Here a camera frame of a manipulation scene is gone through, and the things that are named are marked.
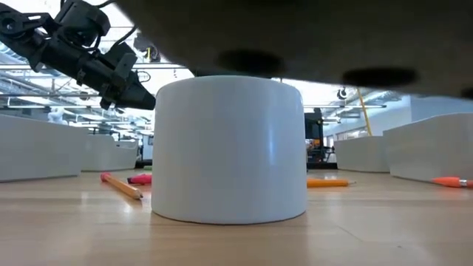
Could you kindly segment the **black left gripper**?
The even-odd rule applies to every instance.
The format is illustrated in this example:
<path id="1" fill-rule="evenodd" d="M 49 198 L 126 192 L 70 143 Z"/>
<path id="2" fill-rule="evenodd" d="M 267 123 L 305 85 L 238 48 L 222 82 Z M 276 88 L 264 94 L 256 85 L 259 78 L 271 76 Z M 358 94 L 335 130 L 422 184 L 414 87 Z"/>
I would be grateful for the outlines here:
<path id="1" fill-rule="evenodd" d="M 108 51 L 86 52 L 54 37 L 33 54 L 32 66 L 44 64 L 86 85 L 102 97 L 101 106 L 111 104 L 132 109 L 153 110 L 156 100 L 132 71 L 137 56 L 127 44 Z"/>

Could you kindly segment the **red marker pen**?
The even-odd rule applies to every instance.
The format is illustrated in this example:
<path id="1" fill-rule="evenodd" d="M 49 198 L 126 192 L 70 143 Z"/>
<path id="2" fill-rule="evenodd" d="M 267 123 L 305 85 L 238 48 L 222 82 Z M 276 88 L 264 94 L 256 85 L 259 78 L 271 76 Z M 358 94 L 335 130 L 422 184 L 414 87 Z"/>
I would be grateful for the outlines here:
<path id="1" fill-rule="evenodd" d="M 138 174 L 127 178 L 128 184 L 134 185 L 150 185 L 152 183 L 151 174 Z"/>

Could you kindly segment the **white robot figure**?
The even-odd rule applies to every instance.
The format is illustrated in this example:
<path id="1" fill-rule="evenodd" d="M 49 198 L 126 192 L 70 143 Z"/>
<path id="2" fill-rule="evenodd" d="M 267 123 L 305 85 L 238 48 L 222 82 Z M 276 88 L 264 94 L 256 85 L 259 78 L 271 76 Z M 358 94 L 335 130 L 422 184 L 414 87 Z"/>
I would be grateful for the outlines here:
<path id="1" fill-rule="evenodd" d="M 65 110 L 62 107 L 52 107 L 50 112 L 47 114 L 49 123 L 57 123 L 61 125 L 68 125 L 68 122 L 64 119 Z"/>

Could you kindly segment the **grey plastic bin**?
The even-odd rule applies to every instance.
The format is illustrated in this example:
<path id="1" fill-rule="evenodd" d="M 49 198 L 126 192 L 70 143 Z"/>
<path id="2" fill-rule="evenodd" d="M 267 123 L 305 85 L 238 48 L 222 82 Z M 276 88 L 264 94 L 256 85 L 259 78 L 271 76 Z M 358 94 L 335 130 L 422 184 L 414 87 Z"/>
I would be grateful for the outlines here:
<path id="1" fill-rule="evenodd" d="M 382 136 L 367 136 L 334 143 L 340 170 L 387 173 L 389 166 Z"/>
<path id="2" fill-rule="evenodd" d="M 383 133 L 389 172 L 430 183 L 437 177 L 473 180 L 473 113 L 438 115 Z"/>
<path id="3" fill-rule="evenodd" d="M 81 173 L 86 129 L 0 115 L 0 183 Z"/>

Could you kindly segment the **black equipment rack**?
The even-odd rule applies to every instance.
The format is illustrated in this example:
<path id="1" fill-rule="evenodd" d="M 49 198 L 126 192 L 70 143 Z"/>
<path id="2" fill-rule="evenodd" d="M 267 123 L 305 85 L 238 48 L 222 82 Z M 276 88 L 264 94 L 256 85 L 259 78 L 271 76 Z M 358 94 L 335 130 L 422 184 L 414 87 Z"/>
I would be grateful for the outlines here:
<path id="1" fill-rule="evenodd" d="M 323 132 L 324 119 L 321 110 L 304 114 L 304 128 L 306 140 L 307 170 L 335 170 L 337 163 L 330 162 L 330 156 L 334 154 L 333 146 L 324 144 Z"/>

